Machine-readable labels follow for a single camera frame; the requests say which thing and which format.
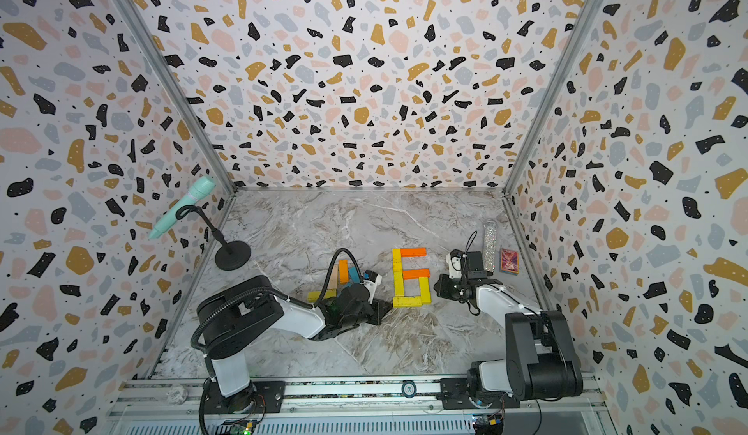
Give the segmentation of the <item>yellow block top vertical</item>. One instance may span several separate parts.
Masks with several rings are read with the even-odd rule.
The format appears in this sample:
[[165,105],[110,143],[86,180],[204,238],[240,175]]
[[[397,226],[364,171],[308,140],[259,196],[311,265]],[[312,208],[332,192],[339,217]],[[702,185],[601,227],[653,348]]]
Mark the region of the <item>yellow block top vertical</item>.
[[420,297],[395,297],[393,306],[395,308],[420,308],[423,305]]

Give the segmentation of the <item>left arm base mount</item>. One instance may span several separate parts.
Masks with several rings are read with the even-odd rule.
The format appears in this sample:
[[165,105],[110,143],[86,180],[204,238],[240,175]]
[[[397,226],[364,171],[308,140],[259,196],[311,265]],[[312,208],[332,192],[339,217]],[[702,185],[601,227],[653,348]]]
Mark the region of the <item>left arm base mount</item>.
[[281,411],[286,383],[283,380],[253,380],[249,387],[232,396],[223,396],[216,382],[204,388],[199,412],[205,416],[268,415]]

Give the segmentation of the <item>orange block diagonal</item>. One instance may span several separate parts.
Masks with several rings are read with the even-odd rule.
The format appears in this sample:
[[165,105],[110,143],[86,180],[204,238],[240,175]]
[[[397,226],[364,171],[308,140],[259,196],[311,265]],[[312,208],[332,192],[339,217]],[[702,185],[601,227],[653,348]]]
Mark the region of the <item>orange block diagonal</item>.
[[407,269],[402,272],[402,277],[405,280],[430,278],[430,271],[428,269]]

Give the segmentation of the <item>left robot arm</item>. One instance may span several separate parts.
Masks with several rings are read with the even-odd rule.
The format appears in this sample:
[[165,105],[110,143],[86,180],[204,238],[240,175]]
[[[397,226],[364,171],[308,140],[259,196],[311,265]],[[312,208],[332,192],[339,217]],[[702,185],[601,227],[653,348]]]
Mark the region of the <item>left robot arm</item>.
[[374,298],[378,279],[375,272],[366,271],[362,283],[309,304],[275,289],[268,277],[255,276],[199,304],[199,325],[190,345],[202,353],[220,395],[231,398],[251,387],[245,350],[270,330],[326,341],[362,324],[381,325],[393,303]]

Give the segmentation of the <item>orange block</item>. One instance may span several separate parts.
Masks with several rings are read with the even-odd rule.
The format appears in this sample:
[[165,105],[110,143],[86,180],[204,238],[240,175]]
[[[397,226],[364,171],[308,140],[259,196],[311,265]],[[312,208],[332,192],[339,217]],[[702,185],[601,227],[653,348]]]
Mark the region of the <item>orange block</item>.
[[403,258],[422,258],[428,255],[426,248],[403,248],[399,252]]

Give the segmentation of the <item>teal block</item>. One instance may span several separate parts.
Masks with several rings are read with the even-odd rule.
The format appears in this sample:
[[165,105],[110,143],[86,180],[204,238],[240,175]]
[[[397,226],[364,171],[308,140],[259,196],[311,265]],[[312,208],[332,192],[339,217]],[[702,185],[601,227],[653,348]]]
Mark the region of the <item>teal block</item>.
[[349,267],[349,278],[352,283],[362,283],[360,274],[355,267]]

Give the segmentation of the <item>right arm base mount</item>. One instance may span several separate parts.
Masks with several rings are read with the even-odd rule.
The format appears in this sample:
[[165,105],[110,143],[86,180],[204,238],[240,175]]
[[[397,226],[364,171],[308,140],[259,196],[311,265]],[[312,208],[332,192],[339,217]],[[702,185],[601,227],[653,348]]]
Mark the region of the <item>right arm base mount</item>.
[[484,389],[474,378],[442,378],[436,399],[446,410],[518,409],[520,402],[508,392]]

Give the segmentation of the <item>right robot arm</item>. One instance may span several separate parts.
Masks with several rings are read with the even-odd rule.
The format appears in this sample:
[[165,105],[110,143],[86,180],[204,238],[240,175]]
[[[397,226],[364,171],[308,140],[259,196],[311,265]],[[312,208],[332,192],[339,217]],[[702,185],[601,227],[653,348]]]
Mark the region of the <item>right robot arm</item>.
[[492,277],[478,252],[454,250],[446,257],[434,290],[441,299],[467,306],[503,326],[503,358],[471,364],[460,392],[477,407],[496,407],[506,400],[553,402],[577,397],[584,390],[579,357],[564,314],[522,302]]

